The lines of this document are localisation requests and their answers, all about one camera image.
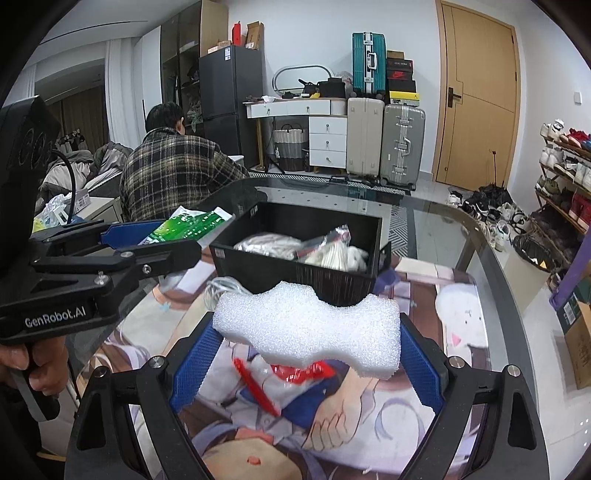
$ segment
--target ceiling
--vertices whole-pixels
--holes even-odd
[[[75,93],[104,84],[105,62],[96,60],[39,80],[35,83],[35,93],[41,95],[50,105]]]
[[[196,0],[80,0],[43,38],[27,65],[71,48],[141,37]]]

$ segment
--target plastic bag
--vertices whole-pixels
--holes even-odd
[[[296,251],[302,246],[302,241],[278,233],[257,233],[234,245],[236,250],[250,252],[268,257],[296,259]]]
[[[308,265],[347,271],[347,249],[350,242],[349,227],[341,225],[329,232],[328,235],[303,242],[296,255],[298,260]]]

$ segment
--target black hair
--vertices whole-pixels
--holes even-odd
[[[146,132],[154,128],[175,128],[183,117],[183,109],[174,102],[161,103],[153,107],[146,118]]]

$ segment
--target human hand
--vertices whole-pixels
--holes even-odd
[[[321,404],[303,448],[321,452],[349,443],[361,419],[361,397],[337,392]]]
[[[33,345],[33,360],[38,368],[29,375],[33,390],[44,395],[55,395],[66,387],[68,382],[68,350],[66,337],[41,340]],[[8,368],[26,370],[29,354],[24,345],[0,345],[0,381],[15,387]]]

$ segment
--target white foam block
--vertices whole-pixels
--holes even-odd
[[[305,368],[341,360],[360,376],[387,379],[400,362],[400,310],[394,300],[368,295],[353,307],[333,307],[314,289],[281,282],[259,295],[222,295],[213,327],[254,347],[271,365]]]

